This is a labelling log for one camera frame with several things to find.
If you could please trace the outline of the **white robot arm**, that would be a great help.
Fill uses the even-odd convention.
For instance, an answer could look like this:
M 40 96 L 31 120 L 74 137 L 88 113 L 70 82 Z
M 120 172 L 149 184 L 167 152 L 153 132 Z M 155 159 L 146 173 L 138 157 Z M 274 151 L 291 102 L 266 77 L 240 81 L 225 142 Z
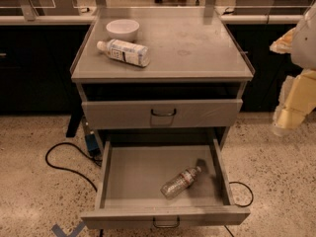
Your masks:
M 289 53 L 291 62 L 302 69 L 287 76 L 273 117 L 273 133 L 284 136 L 297 129 L 316 108 L 316 4 L 297 23 L 270 46 L 275 53 Z

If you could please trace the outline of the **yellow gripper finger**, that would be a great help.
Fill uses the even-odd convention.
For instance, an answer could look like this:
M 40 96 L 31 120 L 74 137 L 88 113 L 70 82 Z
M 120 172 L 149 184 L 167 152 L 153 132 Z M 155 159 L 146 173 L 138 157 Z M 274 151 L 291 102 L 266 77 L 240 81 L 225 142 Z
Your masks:
M 294 31 L 295 29 L 291 29 L 282 37 L 275 40 L 270 46 L 270 51 L 279 54 L 291 53 Z
M 303 69 L 296 76 L 287 76 L 281 86 L 272 131 L 285 136 L 297 129 L 316 108 L 316 71 Z

